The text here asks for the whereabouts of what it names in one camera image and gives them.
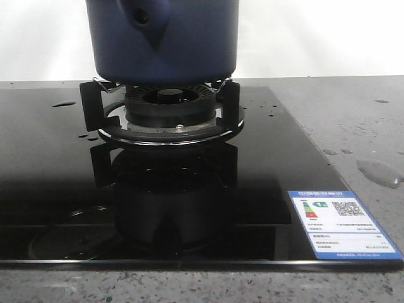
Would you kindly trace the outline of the dark blue cooking pot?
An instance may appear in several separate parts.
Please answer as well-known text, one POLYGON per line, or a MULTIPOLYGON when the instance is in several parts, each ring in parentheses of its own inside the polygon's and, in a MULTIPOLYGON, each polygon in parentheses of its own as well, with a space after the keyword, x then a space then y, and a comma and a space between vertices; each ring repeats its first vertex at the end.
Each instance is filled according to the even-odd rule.
POLYGON ((97 73, 133 85, 192 85, 236 67, 238 1, 87 1, 97 73))

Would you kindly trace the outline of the black metal pot support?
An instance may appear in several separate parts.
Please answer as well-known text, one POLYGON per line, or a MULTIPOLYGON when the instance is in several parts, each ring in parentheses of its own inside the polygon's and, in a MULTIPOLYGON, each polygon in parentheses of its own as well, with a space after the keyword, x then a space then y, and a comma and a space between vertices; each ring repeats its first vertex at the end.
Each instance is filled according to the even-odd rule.
MULTIPOLYGON (((151 128, 129 122, 124 105, 125 93, 135 85, 126 85, 122 98, 110 105, 104 105, 102 93, 114 93, 121 85, 93 79, 80 84, 80 95, 88 131, 98 131, 106 141, 123 145, 182 146, 229 139, 238 135, 244 127, 244 110, 240 105, 241 87, 227 78, 207 86, 215 94, 215 115, 206 122, 192 126, 178 124, 173 128, 151 128)), ((177 87, 171 85, 157 87, 177 87)))

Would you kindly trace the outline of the black glass gas cooktop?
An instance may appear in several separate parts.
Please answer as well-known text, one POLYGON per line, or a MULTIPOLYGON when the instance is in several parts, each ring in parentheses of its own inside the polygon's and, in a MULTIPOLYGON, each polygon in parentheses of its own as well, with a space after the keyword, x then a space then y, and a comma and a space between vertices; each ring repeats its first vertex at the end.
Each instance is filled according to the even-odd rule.
POLYGON ((120 148, 85 131, 75 89, 1 90, 1 266, 396 271, 321 260, 289 191, 350 191, 266 87, 246 126, 195 147, 120 148))

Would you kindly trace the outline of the blue energy label sticker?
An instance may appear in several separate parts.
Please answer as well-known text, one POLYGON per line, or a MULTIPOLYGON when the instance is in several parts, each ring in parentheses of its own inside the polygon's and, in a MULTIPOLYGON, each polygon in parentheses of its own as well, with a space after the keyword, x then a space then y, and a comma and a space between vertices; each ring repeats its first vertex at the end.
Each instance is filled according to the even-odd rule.
POLYGON ((318 259, 403 260, 355 193, 312 190, 288 195, 318 259))

